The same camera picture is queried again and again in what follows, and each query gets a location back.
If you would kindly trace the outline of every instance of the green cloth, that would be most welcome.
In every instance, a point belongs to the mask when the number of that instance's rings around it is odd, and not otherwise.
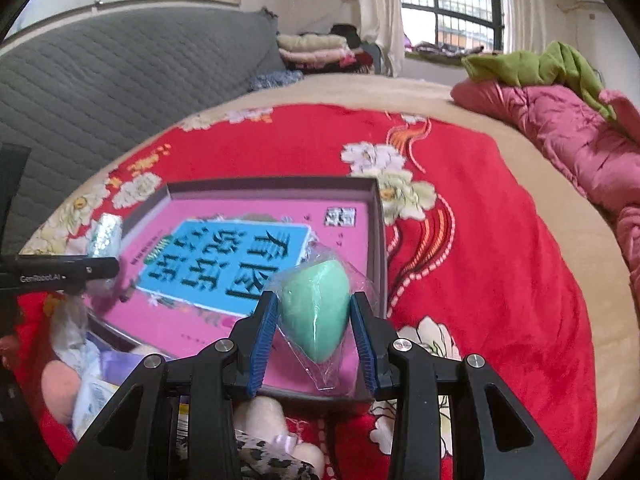
[[[474,82],[498,80],[517,87],[567,86],[605,119],[616,119],[613,108],[598,100],[604,87],[594,69],[571,45],[554,41],[540,55],[519,50],[499,56],[468,56],[462,65]]]

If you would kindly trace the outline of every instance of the pink comforter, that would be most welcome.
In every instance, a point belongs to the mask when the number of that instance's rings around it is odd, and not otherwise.
[[[616,110],[622,126],[616,129],[563,86],[512,88],[466,80],[451,97],[463,108],[516,126],[578,192],[607,211],[640,298],[640,115],[631,102],[620,92],[600,94]]]

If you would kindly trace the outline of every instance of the white curtain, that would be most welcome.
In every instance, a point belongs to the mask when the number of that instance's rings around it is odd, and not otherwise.
[[[398,77],[404,61],[400,0],[359,0],[360,38],[382,49],[384,72]]]
[[[546,48],[545,0],[505,0],[504,51]]]

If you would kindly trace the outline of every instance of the purple package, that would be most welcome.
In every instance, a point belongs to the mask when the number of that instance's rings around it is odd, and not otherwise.
[[[100,354],[102,380],[120,386],[144,356],[109,350]]]

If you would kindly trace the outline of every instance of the metal screw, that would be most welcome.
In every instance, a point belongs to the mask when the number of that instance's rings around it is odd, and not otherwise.
[[[486,361],[484,360],[484,357],[482,357],[481,355],[471,354],[466,357],[466,362],[469,363],[469,366],[473,368],[482,368]]]
[[[151,354],[145,357],[146,368],[158,368],[162,363],[162,358],[158,354]]]
[[[229,352],[234,347],[234,342],[231,339],[220,339],[213,345],[218,352]]]
[[[411,341],[409,341],[408,339],[396,339],[394,341],[394,348],[399,352],[408,352],[409,350],[411,350],[412,346],[413,343],[411,343]]]

